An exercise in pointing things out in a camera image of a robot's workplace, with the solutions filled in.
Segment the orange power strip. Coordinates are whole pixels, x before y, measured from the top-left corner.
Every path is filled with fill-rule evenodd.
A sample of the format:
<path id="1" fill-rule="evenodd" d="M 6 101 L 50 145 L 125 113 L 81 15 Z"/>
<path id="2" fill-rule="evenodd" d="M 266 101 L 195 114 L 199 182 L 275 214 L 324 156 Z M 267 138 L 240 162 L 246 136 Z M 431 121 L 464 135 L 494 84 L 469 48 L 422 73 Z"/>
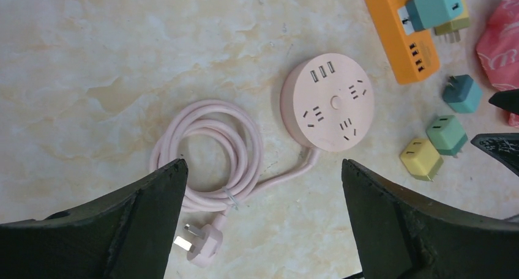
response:
<path id="1" fill-rule="evenodd" d="M 417 31 L 408 20 L 410 0 L 364 0 L 398 84 L 426 80 L 440 69 L 429 30 Z"/>

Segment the yellow charger front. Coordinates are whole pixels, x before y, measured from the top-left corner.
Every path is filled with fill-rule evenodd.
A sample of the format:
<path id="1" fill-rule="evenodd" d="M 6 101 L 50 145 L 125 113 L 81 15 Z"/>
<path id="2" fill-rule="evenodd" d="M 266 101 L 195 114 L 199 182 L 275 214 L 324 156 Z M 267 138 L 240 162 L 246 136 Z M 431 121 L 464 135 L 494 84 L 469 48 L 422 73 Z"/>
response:
<path id="1" fill-rule="evenodd" d="M 417 180 L 432 182 L 443 159 L 428 138 L 414 138 L 400 154 L 407 171 Z"/>

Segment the teal charger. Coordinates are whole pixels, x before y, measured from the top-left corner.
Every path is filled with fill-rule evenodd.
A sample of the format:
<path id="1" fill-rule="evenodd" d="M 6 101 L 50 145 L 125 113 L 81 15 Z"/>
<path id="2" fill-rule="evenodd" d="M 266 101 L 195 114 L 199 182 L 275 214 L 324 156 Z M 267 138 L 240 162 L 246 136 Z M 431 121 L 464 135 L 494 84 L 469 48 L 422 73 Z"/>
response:
<path id="1" fill-rule="evenodd" d="M 483 96 L 482 89 L 470 75 L 450 76 L 442 99 L 456 113 L 475 113 Z"/>
<path id="2" fill-rule="evenodd" d="M 417 32 L 453 20 L 463 13 L 464 6 L 461 0 L 409 0 L 406 9 Z"/>

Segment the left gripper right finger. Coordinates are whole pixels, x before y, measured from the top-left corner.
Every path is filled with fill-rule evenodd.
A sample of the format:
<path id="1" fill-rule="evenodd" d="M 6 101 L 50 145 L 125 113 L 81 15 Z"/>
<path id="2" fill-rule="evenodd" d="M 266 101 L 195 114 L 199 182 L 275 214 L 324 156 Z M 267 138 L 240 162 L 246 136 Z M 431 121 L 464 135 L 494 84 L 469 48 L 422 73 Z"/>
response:
<path id="1" fill-rule="evenodd" d="M 463 211 L 354 160 L 342 183 L 361 278 L 517 278 L 518 223 Z"/>

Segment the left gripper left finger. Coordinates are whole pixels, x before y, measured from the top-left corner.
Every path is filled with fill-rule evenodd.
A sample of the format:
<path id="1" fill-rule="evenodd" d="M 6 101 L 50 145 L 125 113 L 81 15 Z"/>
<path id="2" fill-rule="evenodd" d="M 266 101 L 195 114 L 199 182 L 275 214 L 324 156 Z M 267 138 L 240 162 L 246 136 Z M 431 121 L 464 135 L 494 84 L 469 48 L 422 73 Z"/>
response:
<path id="1" fill-rule="evenodd" d="M 43 220 L 1 225 L 2 278 L 163 278 L 189 170 L 146 177 Z"/>

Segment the pink round power strip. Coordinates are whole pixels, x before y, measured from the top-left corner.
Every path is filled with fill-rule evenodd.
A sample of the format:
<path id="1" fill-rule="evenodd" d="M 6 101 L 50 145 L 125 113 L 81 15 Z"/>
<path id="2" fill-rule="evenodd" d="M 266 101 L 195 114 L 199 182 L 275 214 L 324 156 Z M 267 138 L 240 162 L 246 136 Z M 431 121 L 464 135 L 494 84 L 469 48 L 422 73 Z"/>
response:
<path id="1" fill-rule="evenodd" d="M 280 92 L 282 122 L 290 136 L 308 150 L 303 164 L 268 180 L 260 180 L 264 157 L 259 127 L 237 105 L 222 100 L 200 100 L 182 109 L 156 142 L 149 161 L 156 171 L 178 158 L 181 141 L 205 135 L 218 141 L 230 158 L 230 178 L 211 192 L 187 188 L 183 212 L 213 212 L 214 220 L 201 228 L 186 224 L 193 240 L 176 237 L 187 260 L 211 264 L 223 242 L 223 228 L 231 209 L 255 194 L 295 179 L 317 163 L 322 152 L 343 152 L 359 144 L 372 124 L 375 96 L 371 81 L 353 59 L 338 53 L 321 54 L 297 65 Z"/>

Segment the green charger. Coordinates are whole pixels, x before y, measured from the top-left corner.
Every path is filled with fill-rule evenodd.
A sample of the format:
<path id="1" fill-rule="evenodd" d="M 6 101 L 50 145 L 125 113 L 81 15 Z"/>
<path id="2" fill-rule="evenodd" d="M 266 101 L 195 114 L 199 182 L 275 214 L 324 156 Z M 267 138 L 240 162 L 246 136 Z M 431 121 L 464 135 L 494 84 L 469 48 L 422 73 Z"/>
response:
<path id="1" fill-rule="evenodd" d="M 440 155 L 455 158 L 468 142 L 465 129 L 454 115 L 436 117 L 427 127 L 426 134 Z"/>

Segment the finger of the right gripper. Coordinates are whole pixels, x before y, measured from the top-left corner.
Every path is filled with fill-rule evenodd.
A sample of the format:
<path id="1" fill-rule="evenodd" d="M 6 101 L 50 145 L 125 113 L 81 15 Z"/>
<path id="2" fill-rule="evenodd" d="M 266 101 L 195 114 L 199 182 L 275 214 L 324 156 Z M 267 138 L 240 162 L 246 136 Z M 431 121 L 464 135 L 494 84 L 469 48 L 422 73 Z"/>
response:
<path id="1" fill-rule="evenodd" d="M 490 97 L 488 102 L 504 111 L 518 115 L 519 113 L 519 90 L 499 91 Z"/>
<path id="2" fill-rule="evenodd" d="M 482 133 L 471 144 L 518 176 L 518 133 Z"/>

